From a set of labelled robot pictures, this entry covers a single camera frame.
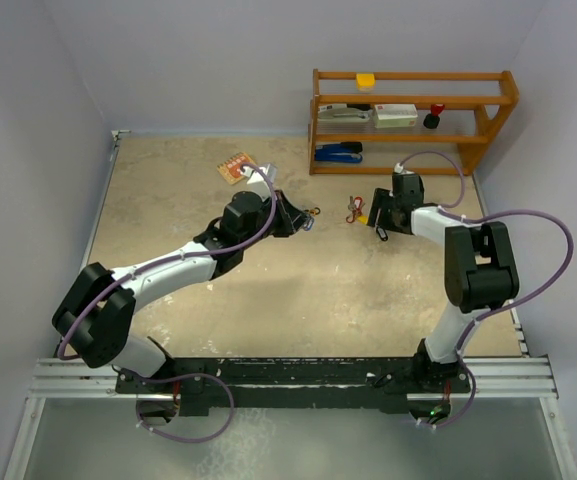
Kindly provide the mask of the black key tag with key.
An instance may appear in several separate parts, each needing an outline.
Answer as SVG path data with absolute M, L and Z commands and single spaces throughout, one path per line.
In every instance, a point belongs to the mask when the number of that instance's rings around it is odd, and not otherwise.
M 377 226 L 375 232 L 382 242 L 386 242 L 389 240 L 387 232 L 382 227 Z

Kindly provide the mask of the red key tag with key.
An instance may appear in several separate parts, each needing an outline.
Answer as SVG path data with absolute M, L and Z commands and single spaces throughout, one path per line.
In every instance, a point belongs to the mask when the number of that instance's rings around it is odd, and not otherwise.
M 351 196 L 349 200 L 348 210 L 353 215 L 361 215 L 364 205 L 364 200 L 361 196 Z

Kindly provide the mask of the blue key tag with key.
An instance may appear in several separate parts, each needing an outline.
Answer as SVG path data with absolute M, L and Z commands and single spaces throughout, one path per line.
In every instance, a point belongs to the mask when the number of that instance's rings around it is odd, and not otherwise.
M 303 229 L 305 231 L 310 231 L 314 225 L 314 222 L 315 222 L 315 218 L 313 216 L 309 216 L 307 221 L 304 224 Z

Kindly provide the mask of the red S-shaped carabiner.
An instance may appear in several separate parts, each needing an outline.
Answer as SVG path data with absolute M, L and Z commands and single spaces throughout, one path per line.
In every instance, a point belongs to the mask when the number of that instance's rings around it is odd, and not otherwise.
M 349 224 L 354 223 L 357 220 L 357 217 L 361 215 L 361 210 L 357 209 L 354 205 L 350 205 L 348 207 L 349 214 L 346 217 L 345 221 Z

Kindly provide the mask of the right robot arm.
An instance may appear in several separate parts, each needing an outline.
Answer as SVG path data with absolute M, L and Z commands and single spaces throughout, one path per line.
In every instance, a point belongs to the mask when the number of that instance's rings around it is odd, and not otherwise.
M 430 240 L 444 251 L 446 307 L 434 330 L 412 357 L 410 376 L 424 391 L 435 391 L 461 373 L 461 352 L 478 328 L 479 316 L 515 298 L 519 277 L 504 223 L 451 218 L 425 201 L 422 178 L 399 169 L 389 190 L 377 188 L 367 220 L 378 238 L 388 234 Z

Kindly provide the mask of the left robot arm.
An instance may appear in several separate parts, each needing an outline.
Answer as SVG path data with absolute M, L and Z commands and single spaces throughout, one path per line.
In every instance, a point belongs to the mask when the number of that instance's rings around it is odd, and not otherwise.
M 221 216 L 180 249 L 128 267 L 95 262 L 77 276 L 52 325 L 88 367 L 112 365 L 138 375 L 152 392 L 170 387 L 172 359 L 154 340 L 131 334 L 134 315 L 184 287 L 213 281 L 235 269 L 247 248 L 273 236 L 287 238 L 310 221 L 277 190 L 264 198 L 236 193 Z

